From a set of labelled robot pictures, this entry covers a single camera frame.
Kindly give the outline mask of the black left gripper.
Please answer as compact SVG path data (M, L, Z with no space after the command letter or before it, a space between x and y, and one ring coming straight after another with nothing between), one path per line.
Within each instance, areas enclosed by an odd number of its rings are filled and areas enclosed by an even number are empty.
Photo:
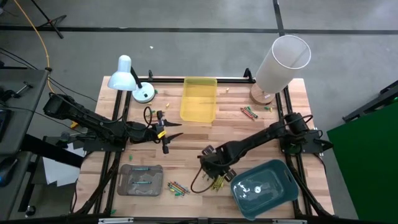
M129 122L129 140L131 143L141 142L155 142L162 144L162 151L164 154L169 153L169 147L167 146L173 139L182 135L183 133L177 133L166 137L165 127L181 126L182 124L172 123L163 119L163 111L157 111L156 117L158 122L154 124L144 125L142 123Z

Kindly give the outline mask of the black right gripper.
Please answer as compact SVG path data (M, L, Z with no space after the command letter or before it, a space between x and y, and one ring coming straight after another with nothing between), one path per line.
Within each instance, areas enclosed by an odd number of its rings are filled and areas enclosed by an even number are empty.
M209 145L201 153L202 155L198 156L201 168L209 178L222 177L227 182L231 182L236 177L236 172L231 166L237 163L237 158L230 157L222 147L215 149Z

